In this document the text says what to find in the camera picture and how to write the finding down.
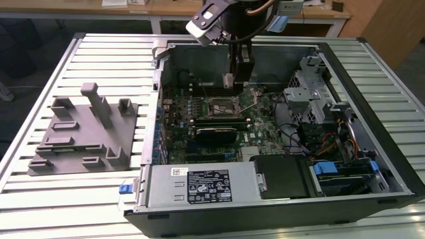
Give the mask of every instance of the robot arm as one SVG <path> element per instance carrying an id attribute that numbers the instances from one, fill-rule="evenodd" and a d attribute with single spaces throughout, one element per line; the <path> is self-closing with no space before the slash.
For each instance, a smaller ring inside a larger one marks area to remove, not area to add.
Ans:
<path id="1" fill-rule="evenodd" d="M 304 0 L 206 0 L 186 30 L 202 46 L 240 44 L 266 28 L 274 15 L 298 14 L 302 3 Z"/>
<path id="2" fill-rule="evenodd" d="M 224 88 L 241 91 L 254 66 L 250 39 L 266 28 L 274 15 L 297 14 L 302 3 L 304 0 L 206 0 L 186 30 L 202 46 L 210 43 L 229 45 Z"/>

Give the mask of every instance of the aluminum table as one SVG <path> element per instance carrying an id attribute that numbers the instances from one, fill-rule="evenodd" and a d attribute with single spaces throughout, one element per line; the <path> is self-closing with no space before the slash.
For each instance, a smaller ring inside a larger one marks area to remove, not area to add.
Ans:
<path id="1" fill-rule="evenodd" d="M 76 34 L 52 77 L 0 163 L 0 238 L 143 239 L 123 217 L 135 195 L 119 196 L 119 185 L 139 176 L 152 78 L 152 48 L 161 39 L 186 35 Z M 425 179 L 425 108 L 368 45 L 353 38 L 257 37 L 261 42 L 329 43 L 360 91 L 386 127 L 417 174 Z M 55 97 L 80 96 L 84 82 L 96 82 L 109 103 L 131 98 L 139 104 L 131 170 L 29 177 L 25 172 L 53 112 Z M 344 225 L 260 230 L 189 238 L 424 238 L 425 206 L 382 211 Z"/>

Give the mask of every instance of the warning label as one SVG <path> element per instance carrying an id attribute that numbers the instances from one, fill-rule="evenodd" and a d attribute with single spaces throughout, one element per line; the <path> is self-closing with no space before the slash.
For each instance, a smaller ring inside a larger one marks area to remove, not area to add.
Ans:
<path id="1" fill-rule="evenodd" d="M 188 202 L 232 202 L 232 188 L 228 170 L 188 172 Z"/>

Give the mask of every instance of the red cable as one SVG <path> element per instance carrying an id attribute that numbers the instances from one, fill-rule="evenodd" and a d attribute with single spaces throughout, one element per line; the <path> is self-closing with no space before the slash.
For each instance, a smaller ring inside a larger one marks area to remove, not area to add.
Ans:
<path id="1" fill-rule="evenodd" d="M 330 136 L 330 135 L 334 135 L 334 134 L 337 134 L 337 133 L 328 133 L 328 134 L 325 134 L 324 141 L 322 141 L 322 144 L 321 144 L 322 147 L 325 147 L 326 137 Z"/>

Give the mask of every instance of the small label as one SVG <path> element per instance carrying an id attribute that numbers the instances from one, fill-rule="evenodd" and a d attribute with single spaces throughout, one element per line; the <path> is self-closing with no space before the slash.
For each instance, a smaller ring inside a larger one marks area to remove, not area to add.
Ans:
<path id="1" fill-rule="evenodd" d="M 129 11 L 131 13 L 148 14 L 148 11 Z"/>
<path id="2" fill-rule="evenodd" d="M 196 171 L 188 174 L 188 203 L 232 202 L 228 170 Z"/>
<path id="3" fill-rule="evenodd" d="M 172 176 L 186 176 L 189 168 L 172 168 Z"/>

